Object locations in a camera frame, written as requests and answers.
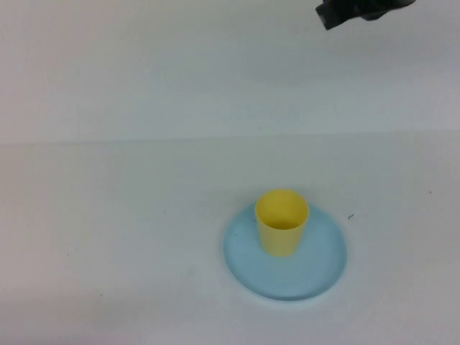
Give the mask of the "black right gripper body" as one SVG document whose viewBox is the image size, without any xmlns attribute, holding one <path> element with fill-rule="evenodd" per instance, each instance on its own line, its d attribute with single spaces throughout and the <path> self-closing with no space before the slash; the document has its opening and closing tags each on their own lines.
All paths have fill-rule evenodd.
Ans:
<svg viewBox="0 0 460 345">
<path fill-rule="evenodd" d="M 374 21 L 388 12 L 403 9 L 413 3 L 415 0 L 361 0 L 356 2 L 354 13 L 366 21 Z"/>
</svg>

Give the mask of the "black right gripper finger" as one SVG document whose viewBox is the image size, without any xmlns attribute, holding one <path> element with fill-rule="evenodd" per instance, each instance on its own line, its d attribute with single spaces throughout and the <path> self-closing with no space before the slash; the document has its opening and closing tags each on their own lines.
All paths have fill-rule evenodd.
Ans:
<svg viewBox="0 0 460 345">
<path fill-rule="evenodd" d="M 319 16 L 326 30 L 331 30 L 344 22 L 355 17 L 355 1 L 350 0 L 328 0 L 316 7 Z"/>
</svg>

